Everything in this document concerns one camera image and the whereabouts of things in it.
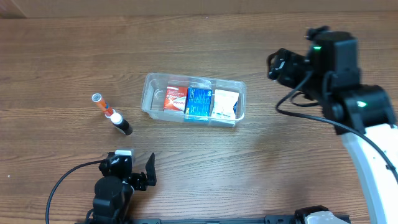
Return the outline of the red medicine box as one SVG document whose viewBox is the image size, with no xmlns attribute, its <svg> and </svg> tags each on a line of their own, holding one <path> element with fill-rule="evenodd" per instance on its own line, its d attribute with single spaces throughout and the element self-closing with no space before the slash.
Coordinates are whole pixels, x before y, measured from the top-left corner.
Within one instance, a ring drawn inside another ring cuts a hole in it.
<svg viewBox="0 0 398 224">
<path fill-rule="evenodd" d="M 187 102 L 187 87 L 168 86 L 164 101 L 164 110 L 185 111 Z"/>
</svg>

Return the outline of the white medicine box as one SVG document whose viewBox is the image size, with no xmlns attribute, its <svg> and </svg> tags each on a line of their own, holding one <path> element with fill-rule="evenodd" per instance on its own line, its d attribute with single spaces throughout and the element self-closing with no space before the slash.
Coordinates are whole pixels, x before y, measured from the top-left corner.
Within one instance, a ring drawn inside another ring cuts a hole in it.
<svg viewBox="0 0 398 224">
<path fill-rule="evenodd" d="M 226 90 L 215 90 L 211 116 L 218 119 L 235 119 L 239 93 Z"/>
</svg>

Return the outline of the blue lozenge box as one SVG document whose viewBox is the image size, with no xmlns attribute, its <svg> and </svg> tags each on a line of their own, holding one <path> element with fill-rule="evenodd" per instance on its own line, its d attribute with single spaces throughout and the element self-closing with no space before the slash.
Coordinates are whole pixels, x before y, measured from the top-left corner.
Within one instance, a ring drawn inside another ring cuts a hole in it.
<svg viewBox="0 0 398 224">
<path fill-rule="evenodd" d="M 212 90 L 188 88 L 185 119 L 208 121 Z"/>
</svg>

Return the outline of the clear plastic container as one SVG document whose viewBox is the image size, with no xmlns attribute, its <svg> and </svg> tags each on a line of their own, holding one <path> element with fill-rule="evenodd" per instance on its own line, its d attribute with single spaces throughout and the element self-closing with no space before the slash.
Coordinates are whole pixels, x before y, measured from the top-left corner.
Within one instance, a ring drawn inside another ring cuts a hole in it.
<svg viewBox="0 0 398 224">
<path fill-rule="evenodd" d="M 168 86 L 182 86 L 187 88 L 201 88 L 212 90 L 210 115 L 208 121 L 187 120 L 185 112 L 164 110 L 164 101 Z M 239 93 L 235 119 L 213 118 L 215 90 L 226 90 Z M 150 73 L 146 76 L 142 92 L 141 109 L 152 119 L 173 121 L 180 123 L 200 123 L 209 126 L 234 127 L 245 116 L 246 112 L 246 85 L 243 82 L 205 77 L 193 77 L 168 73 Z"/>
</svg>

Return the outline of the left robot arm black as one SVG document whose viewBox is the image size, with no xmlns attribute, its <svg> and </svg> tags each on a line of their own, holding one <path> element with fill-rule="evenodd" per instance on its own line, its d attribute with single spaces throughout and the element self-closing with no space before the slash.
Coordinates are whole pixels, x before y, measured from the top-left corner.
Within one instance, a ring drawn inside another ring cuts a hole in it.
<svg viewBox="0 0 398 224">
<path fill-rule="evenodd" d="M 103 177 L 95 183 L 93 208 L 88 211 L 85 223 L 130 223 L 127 211 L 135 191 L 145 191 L 155 186 L 155 154 L 146 163 L 146 171 L 133 173 L 133 150 L 109 152 L 99 163 Z"/>
</svg>

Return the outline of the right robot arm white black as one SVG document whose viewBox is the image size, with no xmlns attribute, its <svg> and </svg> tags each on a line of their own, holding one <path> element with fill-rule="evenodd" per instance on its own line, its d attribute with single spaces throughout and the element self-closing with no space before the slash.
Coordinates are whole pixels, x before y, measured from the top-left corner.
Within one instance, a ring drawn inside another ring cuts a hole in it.
<svg viewBox="0 0 398 224">
<path fill-rule="evenodd" d="M 268 77 L 318 106 L 357 170 L 371 223 L 397 222 L 397 116 L 387 92 L 361 81 L 358 40 L 323 26 L 309 29 L 305 55 L 279 49 L 267 58 Z"/>
</svg>

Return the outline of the dark brown syrup bottle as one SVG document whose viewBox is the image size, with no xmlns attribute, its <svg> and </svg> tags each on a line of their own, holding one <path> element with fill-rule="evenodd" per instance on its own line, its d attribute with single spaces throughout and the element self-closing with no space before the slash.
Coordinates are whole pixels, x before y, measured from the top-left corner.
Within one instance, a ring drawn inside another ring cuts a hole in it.
<svg viewBox="0 0 398 224">
<path fill-rule="evenodd" d="M 132 127 L 130 124 L 123 118 L 123 116 L 119 113 L 113 113 L 110 117 L 113 125 L 123 134 L 130 135 L 132 134 Z"/>
</svg>

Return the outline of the orange tablet tube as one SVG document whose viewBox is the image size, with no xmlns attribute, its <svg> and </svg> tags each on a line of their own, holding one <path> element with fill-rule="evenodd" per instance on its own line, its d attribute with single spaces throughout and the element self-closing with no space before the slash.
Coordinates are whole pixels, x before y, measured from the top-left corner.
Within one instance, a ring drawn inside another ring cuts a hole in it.
<svg viewBox="0 0 398 224">
<path fill-rule="evenodd" d="M 104 100 L 100 93 L 94 93 L 91 100 L 100 108 L 107 118 L 110 118 L 116 111 Z"/>
</svg>

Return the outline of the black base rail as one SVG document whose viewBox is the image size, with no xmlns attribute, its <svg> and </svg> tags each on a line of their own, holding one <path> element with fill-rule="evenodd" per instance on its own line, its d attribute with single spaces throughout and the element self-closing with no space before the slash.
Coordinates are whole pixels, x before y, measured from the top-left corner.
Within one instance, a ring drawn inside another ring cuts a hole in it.
<svg viewBox="0 0 398 224">
<path fill-rule="evenodd" d="M 125 224 L 294 224 L 300 223 L 293 215 L 266 215 L 262 218 L 221 218 L 161 220 L 158 218 L 132 219 Z"/>
</svg>

